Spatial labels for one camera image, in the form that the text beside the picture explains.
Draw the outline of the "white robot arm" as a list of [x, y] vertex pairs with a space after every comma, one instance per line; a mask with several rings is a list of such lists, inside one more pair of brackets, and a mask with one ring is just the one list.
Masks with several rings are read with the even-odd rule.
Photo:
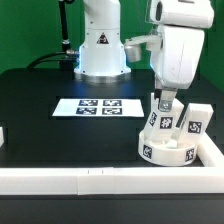
[[92, 82], [111, 81], [141, 59], [141, 44], [151, 52], [158, 109], [168, 112], [176, 93], [191, 85], [204, 43], [213, 24], [210, 0], [148, 0], [145, 21], [151, 31], [120, 40], [120, 1], [83, 0], [85, 39], [79, 48], [75, 75]]

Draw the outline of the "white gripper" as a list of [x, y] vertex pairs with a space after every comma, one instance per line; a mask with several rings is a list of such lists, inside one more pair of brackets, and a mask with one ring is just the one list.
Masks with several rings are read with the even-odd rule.
[[[188, 89], [200, 59], [204, 31], [194, 28], [159, 25], [157, 32], [162, 37], [162, 46], [153, 51], [150, 66], [161, 85], [167, 88]], [[177, 94], [175, 89], [163, 89], [159, 110], [169, 112]]]

